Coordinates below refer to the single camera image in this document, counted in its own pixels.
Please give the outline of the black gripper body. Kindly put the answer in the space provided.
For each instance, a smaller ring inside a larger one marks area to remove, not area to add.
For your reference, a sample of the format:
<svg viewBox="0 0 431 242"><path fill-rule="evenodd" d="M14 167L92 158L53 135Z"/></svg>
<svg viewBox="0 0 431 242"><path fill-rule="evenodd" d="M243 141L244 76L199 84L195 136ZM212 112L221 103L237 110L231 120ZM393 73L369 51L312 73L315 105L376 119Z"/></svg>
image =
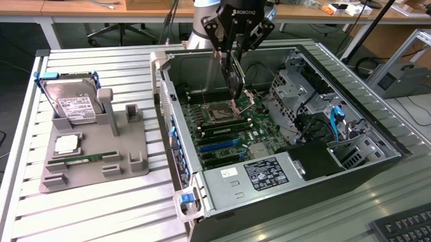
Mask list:
<svg viewBox="0 0 431 242"><path fill-rule="evenodd" d="M255 26L267 20L265 6L267 1L220 1L217 15L235 18L235 41L237 35L244 33L247 23Z"/></svg>

